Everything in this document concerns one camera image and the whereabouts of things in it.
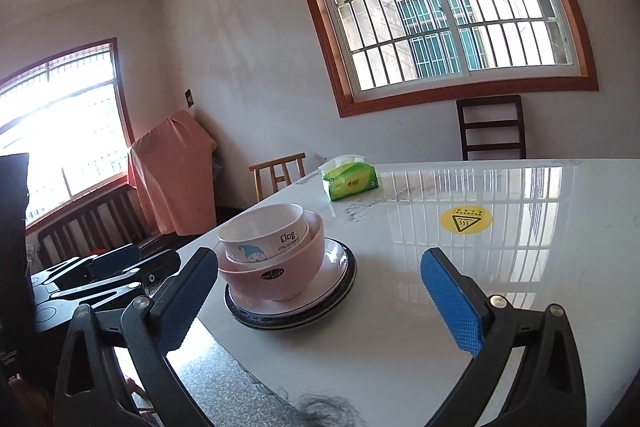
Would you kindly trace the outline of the white bowl cartoon print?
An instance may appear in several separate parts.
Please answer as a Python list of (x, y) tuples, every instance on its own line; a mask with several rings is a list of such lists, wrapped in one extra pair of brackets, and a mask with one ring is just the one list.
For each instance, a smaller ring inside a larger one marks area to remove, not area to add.
[(304, 214), (297, 204), (257, 207), (221, 225), (218, 237), (232, 260), (266, 261), (303, 243), (309, 228)]

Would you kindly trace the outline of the large blue floral plate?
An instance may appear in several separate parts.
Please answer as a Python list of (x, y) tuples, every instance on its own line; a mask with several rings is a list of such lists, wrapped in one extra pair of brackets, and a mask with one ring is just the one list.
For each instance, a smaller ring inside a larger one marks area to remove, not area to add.
[(357, 273), (355, 277), (352, 279), (352, 283), (345, 287), (343, 286), (343, 292), (339, 296), (330, 297), (326, 303), (322, 303), (320, 307), (314, 308), (309, 312), (305, 312), (300, 315), (295, 315), (292, 319), (285, 320), (259, 320), (258, 322), (254, 321), (246, 321), (242, 319), (238, 319), (234, 314), (232, 314), (229, 309), (228, 311), (233, 315), (236, 321), (240, 324), (249, 327), (250, 329), (258, 329), (258, 331), (284, 331), (285, 329), (295, 329), (295, 327), (304, 326), (310, 324), (314, 321), (321, 319), (330, 311), (335, 309), (348, 295), (349, 291), (354, 286), (356, 280)]

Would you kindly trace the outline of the large pink bowl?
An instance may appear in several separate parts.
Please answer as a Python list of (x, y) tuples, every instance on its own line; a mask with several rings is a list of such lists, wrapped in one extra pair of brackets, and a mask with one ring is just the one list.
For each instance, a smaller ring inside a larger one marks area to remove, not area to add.
[(284, 301), (299, 295), (319, 272), (324, 257), (324, 223), (319, 213), (306, 210), (309, 242), (294, 253), (270, 260), (264, 269), (252, 271), (229, 270), (218, 259), (218, 274), (242, 296)]

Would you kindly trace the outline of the white plate pink flowers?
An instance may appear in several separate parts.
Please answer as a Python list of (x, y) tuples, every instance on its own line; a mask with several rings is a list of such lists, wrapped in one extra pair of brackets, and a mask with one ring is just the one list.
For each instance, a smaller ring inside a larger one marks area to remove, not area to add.
[(352, 251), (337, 239), (326, 239), (320, 270), (299, 295), (285, 301), (250, 298), (227, 285), (224, 300), (238, 319), (250, 322), (292, 319), (320, 307), (330, 297), (341, 295), (342, 287), (349, 286), (356, 273)]

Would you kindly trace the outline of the white bowl pink stripe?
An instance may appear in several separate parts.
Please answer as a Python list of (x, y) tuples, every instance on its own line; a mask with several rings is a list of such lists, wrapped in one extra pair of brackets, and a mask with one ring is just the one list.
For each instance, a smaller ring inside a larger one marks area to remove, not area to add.
[(252, 271), (258, 269), (264, 269), (270, 265), (270, 260), (262, 260), (257, 262), (244, 262), (232, 259), (227, 251), (227, 248), (224, 247), (224, 244), (218, 242), (214, 246), (214, 251), (218, 256), (218, 259), (222, 261), (222, 264), (225, 265), (229, 270), (234, 271)]

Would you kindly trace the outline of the orange cloth covered furniture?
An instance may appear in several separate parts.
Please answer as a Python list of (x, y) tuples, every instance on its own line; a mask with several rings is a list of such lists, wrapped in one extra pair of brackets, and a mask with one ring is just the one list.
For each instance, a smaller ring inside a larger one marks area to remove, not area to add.
[(200, 235), (216, 227), (213, 153), (217, 142), (185, 110), (128, 150), (128, 183), (152, 231)]

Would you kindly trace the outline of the side window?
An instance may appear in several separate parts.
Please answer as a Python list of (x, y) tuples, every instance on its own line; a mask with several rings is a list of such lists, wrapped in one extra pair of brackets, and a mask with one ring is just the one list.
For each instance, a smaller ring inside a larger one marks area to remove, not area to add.
[(132, 139), (115, 38), (1, 79), (1, 154), (29, 155), (28, 225), (122, 176)]

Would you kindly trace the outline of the yellow hot warning sticker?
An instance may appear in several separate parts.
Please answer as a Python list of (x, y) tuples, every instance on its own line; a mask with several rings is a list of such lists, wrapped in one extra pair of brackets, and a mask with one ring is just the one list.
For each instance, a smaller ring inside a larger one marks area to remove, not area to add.
[(491, 213), (480, 206), (456, 206), (439, 218), (440, 226), (452, 234), (469, 235), (485, 231), (491, 226)]

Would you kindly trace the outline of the light wooden chair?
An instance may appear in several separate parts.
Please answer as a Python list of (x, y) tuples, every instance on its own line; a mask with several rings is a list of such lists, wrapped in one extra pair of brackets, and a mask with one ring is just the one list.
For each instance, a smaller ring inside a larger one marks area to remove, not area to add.
[(303, 179), (303, 177), (306, 176), (305, 159), (306, 154), (302, 152), (274, 158), (248, 167), (254, 179), (258, 202), (261, 202), (267, 197), (265, 189), (262, 186), (262, 178), (264, 176), (269, 176), (271, 193), (277, 193), (281, 185), (289, 186), (293, 183), (292, 174), (290, 173), (291, 166), (297, 170), (297, 179)]

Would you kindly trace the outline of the green tissue pack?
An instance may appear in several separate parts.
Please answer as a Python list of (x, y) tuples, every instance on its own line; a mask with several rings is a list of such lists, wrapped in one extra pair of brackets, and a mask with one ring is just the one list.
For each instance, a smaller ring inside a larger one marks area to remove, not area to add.
[(324, 191), (331, 202), (378, 188), (375, 168), (361, 155), (337, 156), (319, 169)]

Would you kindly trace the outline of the dark wooden chair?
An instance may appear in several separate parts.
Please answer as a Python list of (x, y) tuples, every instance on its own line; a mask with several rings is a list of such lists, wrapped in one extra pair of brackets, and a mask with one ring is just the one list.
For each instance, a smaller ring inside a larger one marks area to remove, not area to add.
[[(490, 106), (512, 106), (515, 110), (514, 118), (494, 120), (467, 121), (465, 111), (470, 108)], [(456, 101), (458, 123), (460, 130), (461, 154), (463, 160), (468, 160), (471, 153), (502, 152), (516, 150), (518, 158), (526, 159), (526, 133), (522, 98), (519, 94), (484, 96), (484, 98), (462, 98)], [(470, 144), (469, 131), (514, 129), (518, 132), (518, 139), (512, 142), (489, 142)]]

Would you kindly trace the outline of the large barred window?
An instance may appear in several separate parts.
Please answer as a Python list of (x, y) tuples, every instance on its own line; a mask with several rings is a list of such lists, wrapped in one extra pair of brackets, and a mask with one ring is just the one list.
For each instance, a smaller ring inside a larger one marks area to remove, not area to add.
[(598, 87), (577, 0), (306, 1), (343, 117)]

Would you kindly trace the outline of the black wall switch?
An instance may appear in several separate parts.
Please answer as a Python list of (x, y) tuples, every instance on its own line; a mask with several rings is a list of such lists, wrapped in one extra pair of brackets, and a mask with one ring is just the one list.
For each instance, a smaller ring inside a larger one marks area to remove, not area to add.
[(189, 108), (193, 107), (194, 98), (193, 98), (191, 89), (188, 89), (186, 90), (186, 92), (184, 92), (184, 97), (186, 98), (186, 106), (188, 106)]

